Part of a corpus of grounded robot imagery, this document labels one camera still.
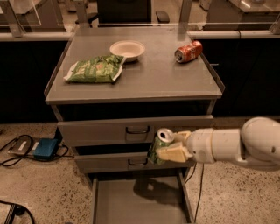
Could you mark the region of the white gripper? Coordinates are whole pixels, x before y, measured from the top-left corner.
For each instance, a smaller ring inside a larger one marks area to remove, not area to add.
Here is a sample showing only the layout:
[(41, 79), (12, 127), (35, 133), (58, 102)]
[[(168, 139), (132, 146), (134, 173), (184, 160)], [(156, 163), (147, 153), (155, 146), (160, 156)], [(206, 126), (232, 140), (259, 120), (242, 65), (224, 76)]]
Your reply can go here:
[(197, 163), (212, 164), (215, 162), (212, 150), (213, 133), (212, 128), (176, 132), (174, 141), (182, 143), (173, 143), (157, 149), (157, 156), (164, 161), (177, 163), (184, 163), (192, 157)]

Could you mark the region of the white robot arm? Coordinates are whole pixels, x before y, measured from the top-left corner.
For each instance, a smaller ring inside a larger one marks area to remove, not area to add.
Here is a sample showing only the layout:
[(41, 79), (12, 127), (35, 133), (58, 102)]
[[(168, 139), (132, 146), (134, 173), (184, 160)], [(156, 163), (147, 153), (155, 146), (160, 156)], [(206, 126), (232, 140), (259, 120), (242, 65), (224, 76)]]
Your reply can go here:
[(270, 118), (249, 119), (239, 129), (197, 129), (177, 132), (174, 137), (173, 143), (156, 149), (159, 159), (224, 161), (266, 172), (280, 169), (280, 123)]

